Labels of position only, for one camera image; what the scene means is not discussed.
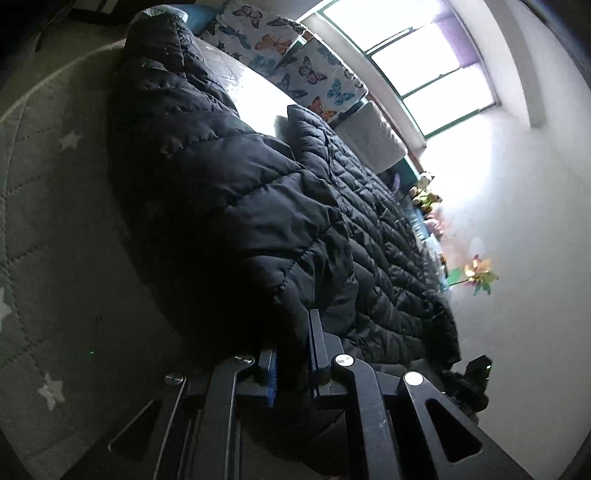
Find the orange butterfly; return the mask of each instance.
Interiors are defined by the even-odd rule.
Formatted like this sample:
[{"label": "orange butterfly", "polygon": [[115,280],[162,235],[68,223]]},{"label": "orange butterfly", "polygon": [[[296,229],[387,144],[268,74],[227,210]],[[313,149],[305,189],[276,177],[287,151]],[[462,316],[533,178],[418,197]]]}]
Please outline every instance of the orange butterfly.
[{"label": "orange butterfly", "polygon": [[329,119],[336,115],[336,112],[333,110],[324,110],[322,107],[322,101],[320,101],[320,97],[316,97],[312,102],[312,105],[310,105],[308,108],[314,113],[320,115],[322,120],[325,122],[328,122]]},{"label": "orange butterfly", "polygon": [[291,40],[289,38],[279,38],[275,40],[269,34],[265,34],[262,40],[255,45],[255,50],[264,50],[265,48],[274,48],[281,55],[285,55],[287,50],[291,47]]}]

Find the window frame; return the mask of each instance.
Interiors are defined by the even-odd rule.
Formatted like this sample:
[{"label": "window frame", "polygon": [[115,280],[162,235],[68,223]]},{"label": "window frame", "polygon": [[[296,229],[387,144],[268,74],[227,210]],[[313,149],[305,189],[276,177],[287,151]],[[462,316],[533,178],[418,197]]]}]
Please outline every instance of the window frame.
[{"label": "window frame", "polygon": [[454,10],[454,8],[449,4],[449,2],[447,2],[446,0],[442,0],[443,3],[446,4],[446,6],[449,8],[450,10],[450,16],[454,16],[455,19],[459,22],[460,26],[464,29],[464,32],[466,33],[466,35],[468,36],[468,39],[470,40],[470,43],[472,43],[472,47],[474,48],[474,50],[476,51],[476,56],[478,57],[478,61],[474,62],[468,66],[472,66],[472,65],[476,65],[476,64],[480,64],[480,67],[482,68],[482,71],[484,72],[485,78],[486,78],[486,82],[488,84],[488,88],[491,90],[491,94],[492,94],[492,98],[493,98],[493,102],[490,105],[487,105],[485,107],[479,108],[474,110],[473,112],[469,112],[466,115],[454,120],[453,122],[450,122],[446,125],[443,125],[442,127],[434,130],[433,132],[430,132],[429,134],[425,135],[425,133],[423,132],[423,130],[421,130],[421,128],[418,126],[417,121],[414,119],[412,113],[410,112],[410,110],[407,108],[406,104],[404,103],[404,99],[408,98],[409,96],[411,96],[414,93],[417,93],[419,91],[421,91],[422,89],[424,89],[425,87],[428,87],[430,85],[432,85],[433,83],[447,77],[448,75],[451,75],[452,73],[455,73],[459,70],[462,69],[462,67],[458,67],[455,70],[452,70],[451,72],[447,72],[445,74],[440,75],[439,77],[430,80],[429,82],[416,87],[415,89],[411,90],[410,92],[404,94],[404,95],[400,95],[400,93],[398,92],[398,90],[396,89],[396,87],[394,86],[394,84],[392,84],[392,82],[390,81],[390,79],[388,78],[388,76],[382,71],[382,69],[378,66],[377,63],[375,63],[375,61],[373,60],[372,56],[374,54],[376,54],[377,52],[385,49],[386,47],[389,47],[391,44],[395,43],[398,40],[401,40],[402,38],[407,37],[408,35],[415,33],[416,31],[419,31],[420,29],[424,28],[426,25],[430,25],[430,24],[426,24],[426,25],[422,25],[418,28],[413,28],[413,27],[409,27],[409,28],[405,28],[404,30],[391,35],[390,37],[382,40],[380,43],[374,45],[373,47],[367,49],[367,50],[363,50],[361,49],[356,43],[355,41],[349,36],[347,35],[347,33],[340,28],[333,20],[331,20],[331,18],[326,15],[324,12],[325,10],[327,10],[328,8],[332,7],[332,5],[338,3],[340,0],[332,0],[332,2],[328,3],[327,5],[325,5],[324,7],[322,7],[320,10],[317,11],[317,13],[324,19],[326,20],[335,30],[337,30],[341,35],[344,36],[344,38],[346,38],[351,45],[353,45],[356,50],[358,52],[360,52],[370,63],[371,65],[374,67],[374,69],[376,69],[379,74],[382,76],[382,78],[387,82],[387,84],[390,86],[390,88],[392,89],[392,91],[395,93],[396,97],[398,98],[398,100],[400,101],[402,107],[404,108],[404,111],[406,112],[406,114],[408,115],[408,117],[411,119],[413,125],[415,126],[415,128],[417,129],[418,132],[421,133],[421,135],[425,138],[425,140],[429,140],[431,137],[434,137],[435,135],[451,128],[454,127],[455,125],[463,122],[464,120],[468,120],[469,118],[478,115],[479,113],[485,112],[497,105],[500,104],[499,101],[499,96],[497,95],[497,92],[494,88],[494,85],[492,83],[491,80],[491,76],[486,68],[486,64],[484,63],[484,60],[482,59],[482,55],[480,53],[480,50],[478,49],[476,43],[474,42],[474,39],[472,38],[472,36],[470,35],[470,32],[468,31],[468,29],[466,28],[466,26],[464,25],[464,22],[462,21],[462,19],[458,16],[458,14],[456,13],[456,11]]}]

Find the window pane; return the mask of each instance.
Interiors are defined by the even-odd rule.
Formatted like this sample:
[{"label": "window pane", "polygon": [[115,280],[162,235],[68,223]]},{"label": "window pane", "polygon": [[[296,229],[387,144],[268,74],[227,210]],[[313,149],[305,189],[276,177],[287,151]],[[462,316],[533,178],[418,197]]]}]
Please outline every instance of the window pane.
[{"label": "window pane", "polygon": [[478,64],[458,70],[404,99],[425,135],[493,103],[491,90]]},{"label": "window pane", "polygon": [[435,24],[395,41],[372,59],[400,95],[460,67],[449,43]]},{"label": "window pane", "polygon": [[363,50],[449,11],[442,0],[339,0],[324,14]]}]

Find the pillow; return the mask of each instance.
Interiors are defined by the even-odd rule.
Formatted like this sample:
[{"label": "pillow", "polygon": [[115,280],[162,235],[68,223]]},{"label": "pillow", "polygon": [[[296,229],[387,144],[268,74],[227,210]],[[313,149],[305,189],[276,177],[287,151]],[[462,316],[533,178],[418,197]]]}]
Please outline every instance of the pillow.
[{"label": "pillow", "polygon": [[275,85],[326,122],[367,95],[367,87],[318,38],[290,54],[270,78]]},{"label": "pillow", "polygon": [[306,28],[256,7],[229,1],[201,38],[269,77]]},{"label": "pillow", "polygon": [[214,19],[217,10],[207,5],[172,5],[188,13],[189,18],[185,20],[193,35],[199,36],[205,27]]}]

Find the pink plush toy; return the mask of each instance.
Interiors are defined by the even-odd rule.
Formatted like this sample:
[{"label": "pink plush toy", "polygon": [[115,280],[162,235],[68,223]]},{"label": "pink plush toy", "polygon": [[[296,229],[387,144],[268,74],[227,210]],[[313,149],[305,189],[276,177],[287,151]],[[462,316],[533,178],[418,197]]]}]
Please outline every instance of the pink plush toy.
[{"label": "pink plush toy", "polygon": [[425,225],[427,226],[427,232],[432,233],[437,238],[441,238],[441,236],[445,233],[443,230],[443,225],[433,215],[427,216]]}]

